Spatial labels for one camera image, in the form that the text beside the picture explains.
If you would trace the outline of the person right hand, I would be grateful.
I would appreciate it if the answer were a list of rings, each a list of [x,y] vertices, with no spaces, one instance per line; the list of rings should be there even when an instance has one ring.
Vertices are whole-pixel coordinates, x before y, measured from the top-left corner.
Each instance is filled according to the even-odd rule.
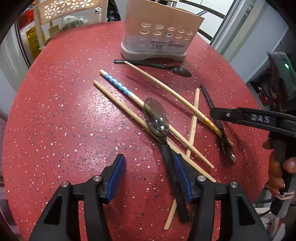
[[[291,174],[295,174],[295,157],[289,158],[283,164],[284,169]],[[269,156],[268,170],[268,188],[273,195],[279,195],[280,189],[285,188],[285,182],[282,178],[280,163],[276,160],[274,151]]]

